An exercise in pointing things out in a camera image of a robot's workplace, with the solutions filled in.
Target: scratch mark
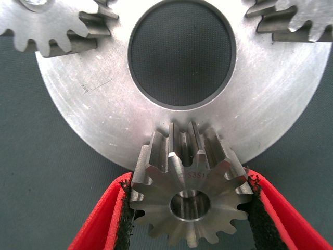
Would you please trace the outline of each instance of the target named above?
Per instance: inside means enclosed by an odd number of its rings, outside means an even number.
[[[107,81],[107,82],[101,84],[100,86],[95,87],[94,89],[92,89],[92,91],[94,91],[94,90],[96,90],[96,89],[102,87],[103,85],[105,85],[105,84],[107,84],[107,83],[109,83],[109,82],[111,82],[111,80],[109,80],[109,81]]]
[[[89,92],[89,89],[87,87],[87,84],[81,84],[81,87],[83,88],[84,90],[84,94],[88,93]]]

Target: large metal disc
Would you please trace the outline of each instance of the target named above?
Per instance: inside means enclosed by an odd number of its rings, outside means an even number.
[[[244,17],[254,1],[209,0],[228,20],[235,66],[223,90],[187,107],[155,101],[134,83],[127,51],[138,20],[158,0],[117,0],[109,21],[112,39],[98,49],[58,58],[37,54],[52,99],[69,125],[92,148],[134,170],[140,148],[169,123],[214,127],[244,163],[276,142],[297,120],[324,72],[331,44],[272,43],[256,34],[260,18]]]

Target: gear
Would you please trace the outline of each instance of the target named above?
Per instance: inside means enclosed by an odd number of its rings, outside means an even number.
[[[72,54],[94,49],[96,38],[111,36],[103,17],[118,18],[105,0],[5,0],[0,1],[0,34],[14,36],[22,52]]]
[[[263,15],[258,33],[274,41],[333,42],[332,0],[257,0],[246,15]]]
[[[150,224],[153,238],[166,233],[169,244],[200,238],[217,243],[216,233],[234,234],[233,220],[248,215],[237,206],[251,200],[247,174],[225,140],[213,129],[199,134],[195,123],[186,132],[170,124],[169,137],[155,132],[143,146],[132,180],[130,206],[143,210],[136,219]]]

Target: metal gear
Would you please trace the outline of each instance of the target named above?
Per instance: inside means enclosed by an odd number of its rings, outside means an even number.
[[[0,35],[14,36],[18,51],[72,54],[111,36],[103,17],[118,18],[106,0],[5,0],[0,1]]]
[[[200,103],[165,105],[141,91],[130,71],[129,48],[138,21],[172,1],[109,1],[121,17],[107,21],[112,39],[101,39],[98,49],[85,53],[51,59],[36,54],[45,85],[64,119],[93,149],[127,169],[134,170],[152,131],[159,128],[166,134],[170,121],[185,127],[193,118],[200,126],[206,122],[214,127],[239,160],[248,162],[295,123],[322,78],[330,43],[272,45],[271,35],[255,33],[260,18],[244,18],[254,0],[193,2],[224,17],[221,21],[233,44],[230,78]],[[183,51],[181,40],[178,46]]]
[[[257,0],[246,16],[260,15],[258,33],[274,41],[333,42],[332,0]]]
[[[169,244],[200,238],[219,242],[217,232],[234,234],[233,220],[248,215],[237,206],[251,200],[247,174],[225,140],[214,129],[199,134],[195,123],[186,132],[170,124],[169,137],[154,132],[143,146],[131,183],[130,207],[143,210],[136,219],[150,224],[153,238],[166,233]]]

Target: small metal gear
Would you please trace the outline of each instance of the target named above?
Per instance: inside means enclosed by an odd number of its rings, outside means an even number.
[[[0,35],[14,36],[18,51],[40,51],[44,57],[97,47],[110,37],[102,18],[115,15],[105,0],[0,1]]]
[[[136,219],[149,224],[153,238],[166,233],[169,244],[200,238],[219,242],[217,232],[234,234],[233,220],[248,215],[237,206],[251,200],[247,174],[234,151],[214,129],[199,134],[195,123],[186,132],[170,124],[169,137],[154,132],[143,146],[131,183],[130,207],[143,210]]]
[[[246,16],[260,15],[257,32],[274,41],[333,42],[332,0],[257,0]]]

